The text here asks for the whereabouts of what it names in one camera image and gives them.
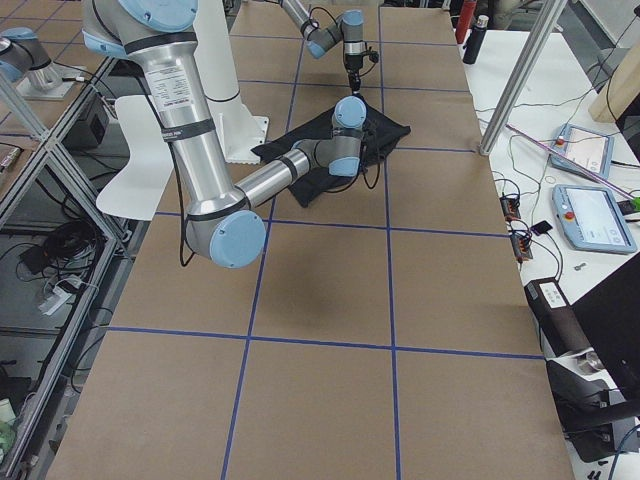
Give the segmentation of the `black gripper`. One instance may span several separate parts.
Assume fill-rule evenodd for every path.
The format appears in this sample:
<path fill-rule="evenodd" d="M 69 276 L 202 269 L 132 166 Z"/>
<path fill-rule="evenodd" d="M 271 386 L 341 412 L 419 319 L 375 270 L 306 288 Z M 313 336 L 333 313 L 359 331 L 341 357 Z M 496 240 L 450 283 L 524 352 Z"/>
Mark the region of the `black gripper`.
<path fill-rule="evenodd" d="M 351 89 L 351 94 L 358 98 L 361 97 L 361 78 L 360 71 L 363 68 L 364 54 L 362 52 L 358 52 L 355 54 L 345 53 L 344 54 L 344 67 L 348 74 L 349 87 Z"/>

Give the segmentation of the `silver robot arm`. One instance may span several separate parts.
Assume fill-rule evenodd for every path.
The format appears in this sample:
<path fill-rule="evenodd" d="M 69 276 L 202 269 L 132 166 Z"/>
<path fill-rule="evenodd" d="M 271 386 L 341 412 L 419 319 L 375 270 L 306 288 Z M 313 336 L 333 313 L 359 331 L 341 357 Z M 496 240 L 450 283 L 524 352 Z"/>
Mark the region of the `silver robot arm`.
<path fill-rule="evenodd" d="M 239 182 L 227 169 L 222 139 L 205 90 L 209 72 L 198 67 L 221 40 L 217 64 L 234 73 L 224 11 L 198 1 L 85 1 L 85 45 L 130 60 L 143 71 L 155 116 L 189 192 L 181 207 L 181 243 L 219 266 L 242 268 L 260 256 L 266 237 L 253 207 L 265 203 L 317 168 L 354 177 L 360 166 L 367 107 L 358 96 L 338 101 L 327 139 L 300 140 L 291 150 Z"/>
<path fill-rule="evenodd" d="M 334 18 L 327 27 L 322 27 L 300 1 L 277 1 L 302 35 L 309 53 L 315 58 L 323 57 L 338 44 L 342 44 L 343 65 L 346 70 L 351 93 L 361 90 L 361 70 L 364 58 L 369 54 L 364 40 L 364 15 L 361 10 L 347 10 Z"/>

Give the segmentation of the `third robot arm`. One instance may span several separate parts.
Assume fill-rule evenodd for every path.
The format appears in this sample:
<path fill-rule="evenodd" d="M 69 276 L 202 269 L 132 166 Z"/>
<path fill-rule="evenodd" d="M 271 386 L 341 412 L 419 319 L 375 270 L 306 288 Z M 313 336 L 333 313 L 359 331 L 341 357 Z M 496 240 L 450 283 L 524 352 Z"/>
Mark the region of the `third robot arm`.
<path fill-rule="evenodd" d="M 48 91 L 61 84 L 51 57 L 35 32 L 27 27 L 1 32 L 1 73 L 12 83 L 26 77 L 39 91 Z"/>

